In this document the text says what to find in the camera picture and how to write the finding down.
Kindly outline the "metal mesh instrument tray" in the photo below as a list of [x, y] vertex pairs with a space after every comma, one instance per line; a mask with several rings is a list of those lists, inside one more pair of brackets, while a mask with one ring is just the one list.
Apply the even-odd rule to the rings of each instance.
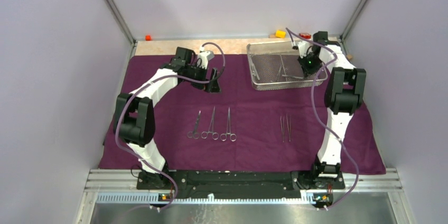
[[[276, 82], [276, 76], [281, 66], [280, 55], [283, 56], [287, 75], [305, 77], [303, 80], [288, 78], [286, 82]], [[298, 53], [292, 49], [289, 41], [272, 41], [250, 43], [247, 45], [247, 57], [252, 86], [256, 90], [280, 90], [311, 87], [314, 76], [303, 76], [302, 68], [297, 60]], [[252, 74], [250, 67], [253, 62], [260, 80]]]

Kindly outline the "steel forceps clamp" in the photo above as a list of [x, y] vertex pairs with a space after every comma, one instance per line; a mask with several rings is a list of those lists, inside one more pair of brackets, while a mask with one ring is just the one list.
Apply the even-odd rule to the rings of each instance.
[[212, 111], [212, 115], [211, 115], [211, 119], [210, 119], [210, 124], [209, 124], [209, 128], [207, 131], [203, 131], [201, 133], [201, 138], [202, 139], [206, 139], [209, 136], [213, 139], [213, 140], [217, 140], [219, 138], [219, 134], [214, 130], [214, 117], [215, 117], [215, 112], [216, 112], [216, 108], [213, 108]]

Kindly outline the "steel needle holder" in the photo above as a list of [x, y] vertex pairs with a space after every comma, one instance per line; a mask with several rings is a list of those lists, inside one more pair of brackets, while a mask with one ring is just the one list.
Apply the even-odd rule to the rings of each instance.
[[287, 126], [288, 142], [291, 142], [291, 117], [289, 114], [286, 115], [286, 126]]

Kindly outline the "steel curved tweezers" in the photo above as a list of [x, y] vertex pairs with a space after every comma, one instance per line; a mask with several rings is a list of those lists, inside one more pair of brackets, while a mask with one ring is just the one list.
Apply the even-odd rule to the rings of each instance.
[[283, 116], [280, 116], [280, 124], [281, 124], [281, 133], [282, 133], [282, 142], [285, 142], [285, 119]]

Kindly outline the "small steel hemostat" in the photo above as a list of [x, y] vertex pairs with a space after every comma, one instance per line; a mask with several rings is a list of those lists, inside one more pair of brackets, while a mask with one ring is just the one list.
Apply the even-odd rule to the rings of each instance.
[[279, 66], [279, 70], [278, 70], [278, 73], [277, 73], [277, 76], [276, 76], [276, 82], [279, 82], [279, 78], [281, 76], [281, 73], [282, 73], [282, 66]]

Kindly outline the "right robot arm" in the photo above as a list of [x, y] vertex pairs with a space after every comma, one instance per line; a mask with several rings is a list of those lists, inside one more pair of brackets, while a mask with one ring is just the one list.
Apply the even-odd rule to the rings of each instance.
[[326, 31], [318, 31], [309, 40], [309, 46], [298, 58], [304, 76], [317, 81], [322, 71], [330, 73], [324, 94], [327, 108], [325, 136], [310, 172], [310, 182], [324, 188], [337, 180], [341, 167], [341, 151], [347, 127], [363, 103], [367, 72], [349, 62], [337, 41], [330, 41]]

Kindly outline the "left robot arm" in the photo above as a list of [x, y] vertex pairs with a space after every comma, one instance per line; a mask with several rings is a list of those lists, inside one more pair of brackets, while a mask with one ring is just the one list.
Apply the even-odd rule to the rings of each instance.
[[130, 93], [120, 93], [116, 99], [114, 113], [115, 140], [117, 146], [134, 156], [149, 173], [149, 181], [157, 189], [169, 183], [169, 174], [163, 171], [166, 161], [154, 140], [154, 108], [160, 100], [182, 82], [190, 82], [199, 90], [210, 93], [221, 91], [218, 79], [223, 70], [209, 69], [214, 52], [202, 45], [199, 52], [178, 47], [174, 57], [162, 64], [148, 81]]

